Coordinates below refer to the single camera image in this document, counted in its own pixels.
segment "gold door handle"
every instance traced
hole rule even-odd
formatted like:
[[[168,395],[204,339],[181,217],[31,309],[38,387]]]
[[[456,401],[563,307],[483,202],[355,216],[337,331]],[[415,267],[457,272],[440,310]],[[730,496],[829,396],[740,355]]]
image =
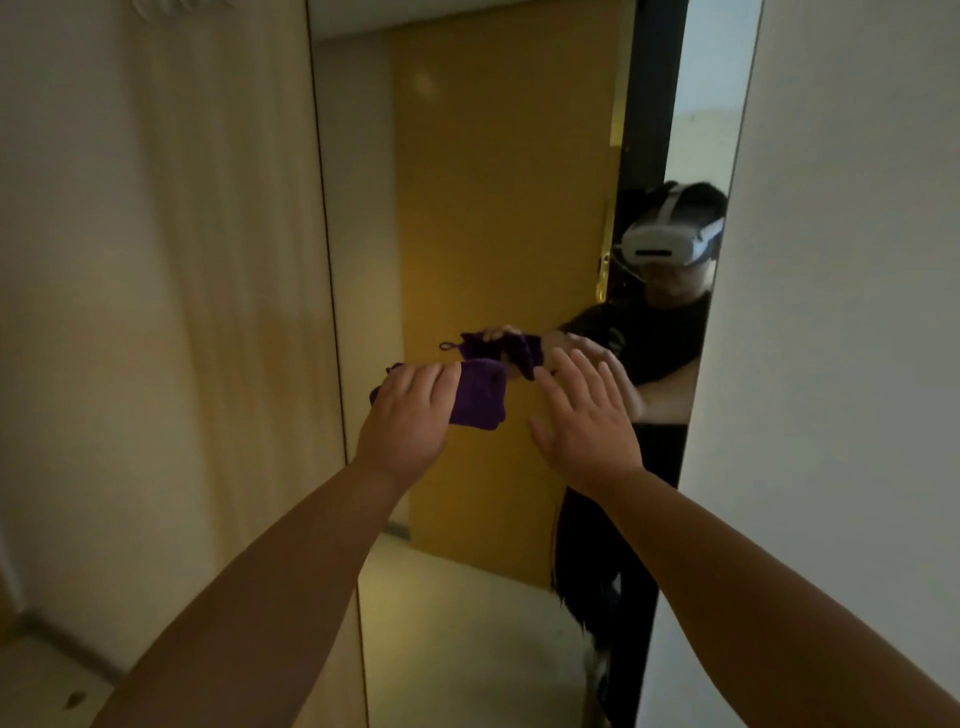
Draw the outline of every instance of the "gold door handle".
[[[607,205],[607,214],[604,216],[603,238],[600,241],[600,272],[597,275],[596,297],[598,303],[607,300],[607,284],[610,282],[610,256],[613,250],[613,205]]]

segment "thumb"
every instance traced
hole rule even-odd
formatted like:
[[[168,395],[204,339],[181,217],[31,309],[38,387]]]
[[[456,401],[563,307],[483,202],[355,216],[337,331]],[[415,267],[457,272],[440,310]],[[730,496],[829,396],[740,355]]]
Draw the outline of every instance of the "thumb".
[[[530,427],[530,437],[547,463],[553,462],[554,435],[550,425],[539,415],[530,415],[527,418]]]

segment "finger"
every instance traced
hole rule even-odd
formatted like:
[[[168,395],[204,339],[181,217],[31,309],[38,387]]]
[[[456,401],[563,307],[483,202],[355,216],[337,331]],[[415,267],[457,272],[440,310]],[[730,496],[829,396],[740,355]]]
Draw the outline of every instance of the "finger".
[[[450,362],[437,377],[430,395],[430,406],[436,407],[441,414],[450,419],[453,403],[457,400],[457,387],[460,386],[460,373],[463,368],[459,361]]]
[[[483,340],[496,341],[497,339],[502,339],[508,333],[519,334],[519,330],[510,324],[507,324],[507,326],[504,327],[491,328],[484,333]]]
[[[616,382],[616,388],[620,392],[620,399],[623,401],[624,406],[626,406],[626,401],[623,400],[623,393],[633,389],[634,383],[630,381],[630,375],[628,375],[627,370],[624,369],[623,362],[616,358],[613,352],[607,352],[607,355],[604,357],[604,361],[610,368],[610,372],[613,375],[613,381]]]
[[[584,379],[583,372],[573,363],[570,355],[563,349],[555,349],[553,360],[557,366],[561,385],[574,411],[581,412],[592,407],[593,399],[587,387],[587,380]]]
[[[591,339],[584,338],[583,336],[576,336],[570,334],[570,351],[574,349],[579,349],[581,352],[587,355],[587,358],[591,361],[599,362],[601,361],[605,354],[609,351],[605,347],[600,346],[595,341]]]
[[[621,412],[626,412],[627,408],[623,403],[620,388],[616,385],[616,379],[613,378],[613,372],[610,371],[610,365],[606,361],[600,362],[600,365],[597,367],[597,374],[603,379],[603,385],[607,389],[607,399],[610,401],[610,404]]]
[[[417,367],[413,381],[410,383],[410,396],[417,402],[429,404],[433,385],[443,370],[444,365],[439,362]]]
[[[376,396],[377,400],[386,399],[396,389],[396,383],[400,376],[400,370],[406,366],[405,364],[397,364],[393,368],[387,370],[387,376],[383,380],[383,384],[380,385],[380,392]]]
[[[530,417],[527,418],[527,425],[530,427],[530,437],[543,456],[543,459],[546,460],[547,463],[552,463],[554,435],[550,424],[538,415],[530,415]]]
[[[413,382],[416,373],[417,367],[413,364],[403,364],[397,369],[394,369],[390,372],[390,376],[387,377],[387,383],[383,386],[385,390],[383,394],[389,395],[394,399],[402,397],[410,389],[410,384]]]
[[[564,388],[560,386],[560,382],[558,382],[553,375],[543,369],[543,367],[537,367],[534,370],[534,379],[546,397],[547,406],[550,408],[550,415],[554,420],[573,411],[573,407],[570,406],[570,400],[567,398]]]
[[[593,403],[599,407],[609,406],[610,398],[607,396],[607,386],[603,383],[600,375],[597,374],[596,368],[587,359],[587,355],[581,350],[575,349],[570,355],[570,360],[577,365],[577,369],[584,376],[584,380],[587,382],[587,391]]]

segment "forearm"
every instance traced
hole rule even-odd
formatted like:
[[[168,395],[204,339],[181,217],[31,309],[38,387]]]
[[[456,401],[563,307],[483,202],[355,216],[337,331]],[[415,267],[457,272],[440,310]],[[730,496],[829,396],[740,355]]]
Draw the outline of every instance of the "forearm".
[[[890,644],[652,475],[603,505],[748,725],[960,724],[960,706]]]
[[[284,516],[163,632],[94,728],[293,723],[400,490],[349,466]]]
[[[688,425],[699,373],[697,357],[663,379],[637,386],[643,402],[638,421],[647,425]]]

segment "mirror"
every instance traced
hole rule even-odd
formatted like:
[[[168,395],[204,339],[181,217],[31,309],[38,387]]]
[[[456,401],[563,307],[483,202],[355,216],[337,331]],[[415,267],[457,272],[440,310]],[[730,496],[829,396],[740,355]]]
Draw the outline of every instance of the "mirror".
[[[350,452],[395,362],[493,329],[549,366],[573,333],[679,482],[760,0],[639,5],[311,0]],[[510,373],[506,420],[451,431],[361,574],[372,728],[636,720],[656,584],[541,462]]]

